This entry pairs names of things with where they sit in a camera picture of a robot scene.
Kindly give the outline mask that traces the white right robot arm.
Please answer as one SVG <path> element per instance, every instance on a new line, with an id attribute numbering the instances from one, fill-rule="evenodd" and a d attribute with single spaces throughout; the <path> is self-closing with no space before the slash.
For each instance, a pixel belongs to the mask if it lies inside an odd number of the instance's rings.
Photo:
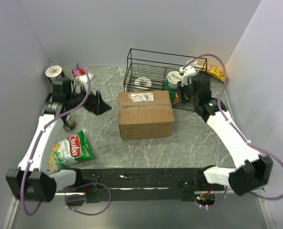
<path id="1" fill-rule="evenodd" d="M 227 107 L 212 97 L 209 78 L 199 74 L 183 77 L 178 83 L 178 96 L 180 103 L 191 103 L 195 112 L 218 135 L 235 165 L 234 168 L 203 168 L 197 178 L 200 189 L 208 190 L 218 184 L 230 187 L 241 196 L 268 183 L 272 159 L 248 146 Z"/>

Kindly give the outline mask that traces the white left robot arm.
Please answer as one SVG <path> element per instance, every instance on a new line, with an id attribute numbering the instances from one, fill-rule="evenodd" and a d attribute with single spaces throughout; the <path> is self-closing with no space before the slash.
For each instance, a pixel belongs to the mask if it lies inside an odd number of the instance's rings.
<path id="1" fill-rule="evenodd" d="M 106 104 L 100 92 L 92 93 L 81 88 L 74 91 L 74 81 L 62 77 L 52 82 L 40 110 L 38 126 L 29 149 L 16 169 L 9 169 L 7 183 L 16 199 L 21 201 L 50 202 L 55 193 L 68 187 L 77 192 L 83 187 L 81 173 L 77 169 L 63 169 L 48 174 L 50 152 L 67 115 L 84 107 L 95 115 L 101 115 L 111 107 Z"/>

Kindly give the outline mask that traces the brown cardboard box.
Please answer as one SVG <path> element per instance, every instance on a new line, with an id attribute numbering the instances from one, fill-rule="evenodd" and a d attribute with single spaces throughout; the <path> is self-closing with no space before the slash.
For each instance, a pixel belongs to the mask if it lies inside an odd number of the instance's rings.
<path id="1" fill-rule="evenodd" d="M 175 118 L 168 91 L 120 93 L 118 108 L 123 140 L 171 136 Z"/>

